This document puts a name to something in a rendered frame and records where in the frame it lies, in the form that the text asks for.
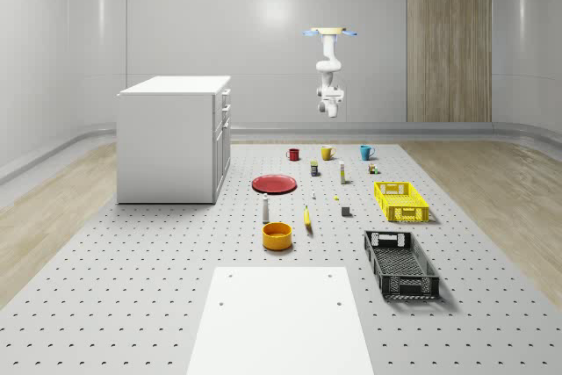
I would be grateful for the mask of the red plate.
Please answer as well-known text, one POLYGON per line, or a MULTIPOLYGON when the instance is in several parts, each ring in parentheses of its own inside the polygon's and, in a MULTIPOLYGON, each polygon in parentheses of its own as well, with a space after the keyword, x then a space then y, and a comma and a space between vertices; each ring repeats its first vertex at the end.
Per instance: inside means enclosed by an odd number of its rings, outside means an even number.
POLYGON ((296 180, 286 175, 263 175, 252 181, 255 191, 268 194, 283 194, 297 187, 296 180))

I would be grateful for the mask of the yellow bowl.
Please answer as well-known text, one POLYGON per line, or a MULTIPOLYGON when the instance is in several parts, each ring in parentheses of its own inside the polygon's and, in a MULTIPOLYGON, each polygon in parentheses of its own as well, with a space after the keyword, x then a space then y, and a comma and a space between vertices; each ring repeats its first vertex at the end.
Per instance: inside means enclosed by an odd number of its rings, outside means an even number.
POLYGON ((270 250, 288 249, 292 245, 292 228, 283 222, 263 226, 263 246, 270 250))

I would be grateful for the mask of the white cabinet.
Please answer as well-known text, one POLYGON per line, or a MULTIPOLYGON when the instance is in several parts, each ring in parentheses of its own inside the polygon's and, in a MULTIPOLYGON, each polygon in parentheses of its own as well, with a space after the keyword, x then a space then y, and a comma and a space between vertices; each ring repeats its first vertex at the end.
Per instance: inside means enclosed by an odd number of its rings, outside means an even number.
POLYGON ((155 76, 117 96, 117 200, 213 204, 230 164, 229 76, 155 76))

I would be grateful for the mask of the yellow basket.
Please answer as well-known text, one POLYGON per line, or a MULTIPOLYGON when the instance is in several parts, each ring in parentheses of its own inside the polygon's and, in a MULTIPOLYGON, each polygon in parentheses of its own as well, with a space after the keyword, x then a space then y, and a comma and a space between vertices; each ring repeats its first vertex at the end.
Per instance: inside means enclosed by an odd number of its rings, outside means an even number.
POLYGON ((429 220, 429 205, 409 182, 375 182, 374 196, 389 221, 429 220))

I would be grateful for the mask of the white board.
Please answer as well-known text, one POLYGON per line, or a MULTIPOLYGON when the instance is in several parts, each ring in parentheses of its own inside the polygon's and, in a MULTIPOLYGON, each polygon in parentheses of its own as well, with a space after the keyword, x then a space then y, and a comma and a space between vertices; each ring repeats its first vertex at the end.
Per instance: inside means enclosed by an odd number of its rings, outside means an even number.
POLYGON ((373 375, 343 267, 218 267, 187 375, 373 375))

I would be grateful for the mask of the dark grey basket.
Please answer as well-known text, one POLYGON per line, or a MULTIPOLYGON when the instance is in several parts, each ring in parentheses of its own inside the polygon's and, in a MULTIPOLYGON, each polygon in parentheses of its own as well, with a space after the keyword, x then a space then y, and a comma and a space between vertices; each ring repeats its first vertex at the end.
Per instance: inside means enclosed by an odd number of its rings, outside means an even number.
POLYGON ((391 299, 439 297, 440 278, 411 233, 365 230, 364 249, 383 296, 391 299))

